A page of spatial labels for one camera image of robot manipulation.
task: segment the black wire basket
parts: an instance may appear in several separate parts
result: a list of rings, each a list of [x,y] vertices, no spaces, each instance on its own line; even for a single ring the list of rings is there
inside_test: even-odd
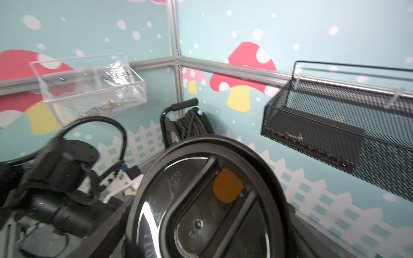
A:
[[[309,78],[267,104],[261,134],[413,201],[413,96]]]

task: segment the light blue wall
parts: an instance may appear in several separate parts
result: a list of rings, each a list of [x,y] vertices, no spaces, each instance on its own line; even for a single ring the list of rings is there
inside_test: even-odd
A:
[[[186,57],[224,62],[242,42],[253,42],[269,54],[279,71],[291,72],[298,59],[413,69],[413,2],[409,0],[186,0],[179,4],[179,25],[181,52]],[[338,31],[330,35],[334,26]],[[263,32],[259,40],[253,37],[257,28]],[[294,44],[299,45],[298,51],[293,50]],[[293,177],[304,173],[304,181],[311,184],[325,181],[332,196],[349,201],[342,205],[334,202],[325,209],[316,208],[308,200],[298,205],[300,198],[294,197],[294,193],[300,191],[299,187],[284,185],[286,194],[293,193],[293,197],[287,198],[295,201],[296,208],[306,210],[307,216],[367,257],[373,258],[377,253],[389,258],[413,257],[413,203],[261,136],[264,107],[271,97],[251,88],[251,109],[245,113],[236,111],[227,106],[230,90],[213,91],[209,84],[213,75],[204,74],[206,85],[197,81],[197,94],[183,88],[184,96],[199,99],[199,107],[218,133],[253,146],[259,154],[268,151],[267,161],[276,173],[280,168],[273,165],[285,163]],[[357,76],[348,81],[357,82]],[[340,228],[337,218],[348,219],[345,205],[367,216],[364,226],[354,226],[355,219],[350,228]],[[382,239],[374,235],[374,226],[366,225],[376,220],[392,228],[392,237]]]
[[[291,72],[296,60],[413,68],[411,0],[186,0],[179,4],[179,26],[188,57],[224,62],[249,41],[279,71]],[[331,36],[334,26],[338,31]],[[253,38],[257,28],[263,31],[260,40]]]
[[[35,17],[41,28],[27,28],[22,21],[26,15]],[[125,30],[118,27],[120,20]],[[139,40],[133,37],[134,31],[140,34]],[[171,54],[166,6],[150,1],[4,0],[0,2],[0,35],[0,51],[29,50],[53,58],[75,57],[76,50],[85,56],[126,53],[131,61]],[[39,49],[39,43],[46,49]]]

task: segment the clear plastic bin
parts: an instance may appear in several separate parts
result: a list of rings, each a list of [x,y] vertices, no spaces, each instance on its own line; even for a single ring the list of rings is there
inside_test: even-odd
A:
[[[40,74],[44,67],[62,63],[74,70]],[[43,101],[61,125],[147,102],[145,81],[130,68],[125,54],[53,59],[30,65]]]

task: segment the black round lid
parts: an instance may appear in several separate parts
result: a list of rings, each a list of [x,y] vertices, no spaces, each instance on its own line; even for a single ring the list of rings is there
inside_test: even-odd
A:
[[[127,257],[293,257],[284,194],[254,151],[203,135],[168,148],[131,206]]]

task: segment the black electronic device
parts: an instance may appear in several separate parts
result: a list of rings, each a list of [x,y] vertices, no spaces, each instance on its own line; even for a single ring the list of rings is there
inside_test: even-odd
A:
[[[165,148],[189,137],[214,134],[214,129],[212,128],[207,115],[197,107],[188,110],[184,117],[177,121],[171,121],[166,116],[167,113],[171,111],[178,111],[196,105],[198,105],[198,99],[193,98],[184,102],[172,104],[162,112],[160,123]]]

